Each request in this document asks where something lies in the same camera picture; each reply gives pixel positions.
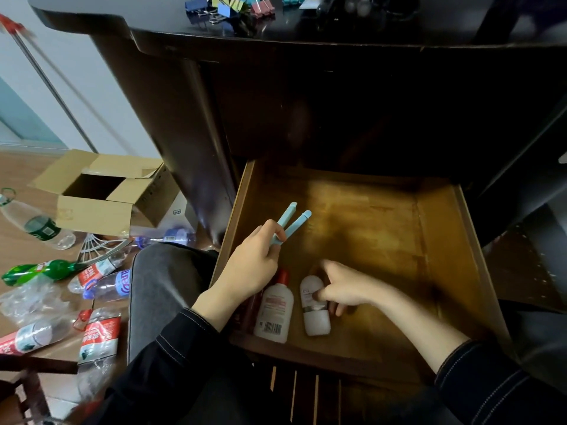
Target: metal pole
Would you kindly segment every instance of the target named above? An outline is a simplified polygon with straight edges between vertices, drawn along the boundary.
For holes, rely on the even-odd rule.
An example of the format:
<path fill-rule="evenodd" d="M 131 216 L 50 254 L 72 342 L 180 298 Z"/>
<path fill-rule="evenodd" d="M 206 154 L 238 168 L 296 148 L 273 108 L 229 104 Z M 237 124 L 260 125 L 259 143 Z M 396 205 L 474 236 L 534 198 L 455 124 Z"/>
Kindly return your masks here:
<path fill-rule="evenodd" d="M 87 143 L 87 145 L 89 146 L 89 148 L 94 152 L 94 153 L 98 153 L 98 151 L 96 150 L 95 146 L 93 145 L 93 143 L 91 142 L 91 140 L 89 139 L 89 137 L 87 136 L 87 133 L 84 132 L 84 130 L 81 128 L 81 125 L 79 125 L 79 123 L 77 122 L 77 120 L 75 119 L 75 116 L 73 116 L 73 114 L 71 113 L 71 111 L 69 110 L 69 108 L 67 107 L 67 105 L 65 104 L 65 101 L 63 101 L 63 99 L 61 99 L 61 96 L 59 95 L 59 92 L 57 92 L 57 90 L 53 87 L 53 84 L 49 81 L 49 79 L 47 78 L 47 76 L 45 75 L 45 73 L 43 72 L 43 70 L 41 69 L 41 67 L 39 66 L 38 62 L 35 60 L 35 58 L 33 57 L 33 55 L 31 54 L 31 52 L 28 50 L 28 48 L 26 47 L 26 45 L 24 44 L 24 42 L 22 41 L 22 38 L 18 35 L 17 32 L 14 33 L 10 33 L 10 35 L 12 36 L 12 38 L 14 39 L 14 41 L 16 42 L 16 44 L 19 46 L 19 48 L 22 50 L 22 52 L 24 52 L 25 57 L 28 59 L 28 61 L 32 64 L 33 68 L 35 69 L 35 71 L 39 74 L 39 77 L 43 80 L 43 83 L 45 83 L 45 85 L 47 86 L 48 90 L 50 90 L 50 92 L 53 94 L 53 97 L 55 97 L 55 99 L 57 100 L 57 102 L 59 103 L 59 106 L 61 106 L 61 109 L 63 109 L 63 111 L 65 112 L 65 114 L 67 115 L 67 117 L 69 118 L 69 120 L 73 123 L 73 125 L 75 126 L 76 130 L 79 131 L 79 134 L 81 135 L 81 137 L 83 138 L 83 140 Z"/>

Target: black sleeve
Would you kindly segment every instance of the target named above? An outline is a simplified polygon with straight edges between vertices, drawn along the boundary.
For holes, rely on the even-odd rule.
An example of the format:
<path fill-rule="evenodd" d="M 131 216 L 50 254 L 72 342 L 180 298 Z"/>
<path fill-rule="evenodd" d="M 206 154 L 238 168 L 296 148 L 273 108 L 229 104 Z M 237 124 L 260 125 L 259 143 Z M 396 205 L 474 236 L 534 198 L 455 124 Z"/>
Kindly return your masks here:
<path fill-rule="evenodd" d="M 563 423 L 567 397 L 534 379 L 489 343 L 453 352 L 435 380 L 441 400 L 464 424 Z"/>
<path fill-rule="evenodd" d="M 183 309 L 128 365 L 83 424 L 173 423 L 189 411 L 228 348 L 206 320 Z"/>

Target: person's left hand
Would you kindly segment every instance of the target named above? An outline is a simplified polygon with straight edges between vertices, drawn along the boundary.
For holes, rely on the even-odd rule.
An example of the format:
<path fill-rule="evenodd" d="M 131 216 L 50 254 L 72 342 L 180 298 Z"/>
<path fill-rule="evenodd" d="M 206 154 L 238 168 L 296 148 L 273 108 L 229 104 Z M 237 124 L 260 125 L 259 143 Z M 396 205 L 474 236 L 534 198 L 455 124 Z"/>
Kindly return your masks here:
<path fill-rule="evenodd" d="M 278 269 L 280 246 L 271 245 L 273 235 L 286 240 L 284 229 L 272 219 L 256 228 L 232 253 L 213 288 L 222 290 L 238 304 L 259 293 Z"/>

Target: light blue bag clip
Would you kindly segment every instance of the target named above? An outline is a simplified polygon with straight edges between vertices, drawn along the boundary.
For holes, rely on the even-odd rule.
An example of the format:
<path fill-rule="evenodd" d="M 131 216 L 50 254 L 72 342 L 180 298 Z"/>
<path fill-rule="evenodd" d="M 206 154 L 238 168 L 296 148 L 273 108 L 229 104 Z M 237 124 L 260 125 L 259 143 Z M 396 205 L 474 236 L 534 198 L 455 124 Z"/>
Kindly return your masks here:
<path fill-rule="evenodd" d="M 291 217 L 294 215 L 296 207 L 297 207 L 297 203 L 294 201 L 289 205 L 289 207 L 287 207 L 286 211 L 283 212 L 283 215 L 281 215 L 280 220 L 278 221 L 278 224 L 280 224 L 282 228 L 284 228 L 287 225 Z M 307 221 L 310 217 L 311 217 L 310 210 L 306 210 L 305 212 L 303 212 L 300 217 L 298 217 L 289 227 L 287 227 L 287 230 L 285 230 L 286 237 L 289 238 L 292 234 L 294 234 L 294 232 L 297 231 L 298 228 L 300 228 L 300 226 L 303 225 L 305 221 Z M 282 244 L 282 242 L 274 234 L 270 244 L 280 245 Z"/>

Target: person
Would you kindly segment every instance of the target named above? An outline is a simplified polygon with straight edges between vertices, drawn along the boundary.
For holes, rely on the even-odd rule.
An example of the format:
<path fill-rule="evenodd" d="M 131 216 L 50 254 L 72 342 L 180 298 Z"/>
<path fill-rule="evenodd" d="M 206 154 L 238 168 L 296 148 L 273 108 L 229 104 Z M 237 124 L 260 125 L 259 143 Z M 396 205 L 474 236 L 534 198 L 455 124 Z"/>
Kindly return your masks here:
<path fill-rule="evenodd" d="M 209 289 L 215 257 L 157 244 L 134 259 L 129 365 L 86 425 L 113 423 L 285 423 L 245 353 L 222 333 L 244 300 L 278 268 L 284 230 L 272 220 L 233 252 Z M 465 424 L 558 423 L 567 400 L 496 346 L 470 340 L 401 291 L 338 262 L 323 261 L 330 284 L 314 295 L 337 316 L 350 305 L 378 307 L 435 372 L 439 397 Z"/>

